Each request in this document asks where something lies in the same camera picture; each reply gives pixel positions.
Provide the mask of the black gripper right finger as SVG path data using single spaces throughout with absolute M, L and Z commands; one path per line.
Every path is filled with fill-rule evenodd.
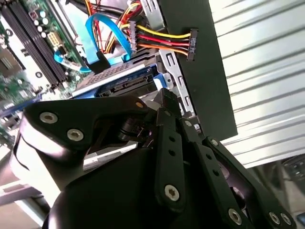
M 207 186 L 206 219 L 214 229 L 295 229 L 293 217 L 215 138 L 202 138 L 192 124 L 181 119 L 191 166 L 202 176 L 196 194 Z

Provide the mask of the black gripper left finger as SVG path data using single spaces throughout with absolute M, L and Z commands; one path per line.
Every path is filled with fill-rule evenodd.
M 20 177 L 54 205 L 73 181 L 135 149 L 180 149 L 181 112 L 167 89 L 152 106 L 134 96 L 32 104 L 20 127 Z

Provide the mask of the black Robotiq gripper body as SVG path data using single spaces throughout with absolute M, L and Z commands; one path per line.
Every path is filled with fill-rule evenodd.
M 227 209 L 180 149 L 135 149 L 71 182 L 45 229 L 226 229 Z

